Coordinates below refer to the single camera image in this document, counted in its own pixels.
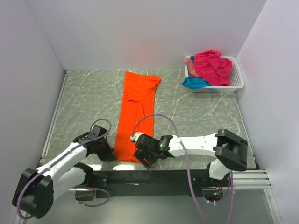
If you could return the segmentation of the orange t shirt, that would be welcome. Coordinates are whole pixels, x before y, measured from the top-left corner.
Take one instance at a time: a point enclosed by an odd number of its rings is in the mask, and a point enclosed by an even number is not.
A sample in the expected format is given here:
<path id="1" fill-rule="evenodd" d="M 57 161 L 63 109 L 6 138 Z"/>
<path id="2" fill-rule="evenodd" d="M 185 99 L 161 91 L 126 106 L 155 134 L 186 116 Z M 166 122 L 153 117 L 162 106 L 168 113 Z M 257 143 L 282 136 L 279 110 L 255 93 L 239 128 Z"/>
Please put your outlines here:
<path id="1" fill-rule="evenodd" d="M 118 161 L 139 161 L 133 156 L 135 145 L 130 140 L 134 127 L 140 119 L 154 113 L 156 89 L 161 78 L 155 75 L 142 75 L 125 72 L 124 91 L 116 134 L 115 155 Z"/>

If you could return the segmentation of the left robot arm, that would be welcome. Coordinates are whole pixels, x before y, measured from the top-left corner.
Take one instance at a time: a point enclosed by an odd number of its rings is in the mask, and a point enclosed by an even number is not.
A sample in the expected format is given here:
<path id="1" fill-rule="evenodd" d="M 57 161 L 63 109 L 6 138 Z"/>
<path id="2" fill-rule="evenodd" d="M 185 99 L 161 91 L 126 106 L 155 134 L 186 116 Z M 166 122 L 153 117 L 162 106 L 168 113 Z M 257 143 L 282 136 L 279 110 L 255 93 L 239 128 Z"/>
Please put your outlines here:
<path id="1" fill-rule="evenodd" d="M 12 204 L 23 220 L 40 219 L 64 193 L 78 187 L 105 194 L 108 175 L 96 174 L 82 160 L 95 154 L 101 161 L 114 160 L 107 142 L 110 129 L 92 124 L 90 130 L 74 138 L 70 145 L 54 159 L 36 168 L 28 168 L 20 176 Z"/>

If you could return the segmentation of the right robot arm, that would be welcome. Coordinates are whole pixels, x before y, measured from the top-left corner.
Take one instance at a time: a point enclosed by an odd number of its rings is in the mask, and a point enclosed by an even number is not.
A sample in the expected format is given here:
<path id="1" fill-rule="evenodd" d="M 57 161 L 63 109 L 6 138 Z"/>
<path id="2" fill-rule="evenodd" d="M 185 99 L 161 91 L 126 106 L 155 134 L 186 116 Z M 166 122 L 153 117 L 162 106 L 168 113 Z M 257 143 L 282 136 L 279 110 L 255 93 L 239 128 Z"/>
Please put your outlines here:
<path id="1" fill-rule="evenodd" d="M 136 148 L 134 157 L 146 169 L 159 159 L 183 155 L 214 157 L 215 161 L 207 166 L 205 174 L 205 181 L 210 186 L 216 186 L 230 171 L 247 170 L 248 142 L 227 129 L 206 136 L 164 135 L 160 139 L 137 132 L 130 140 Z"/>

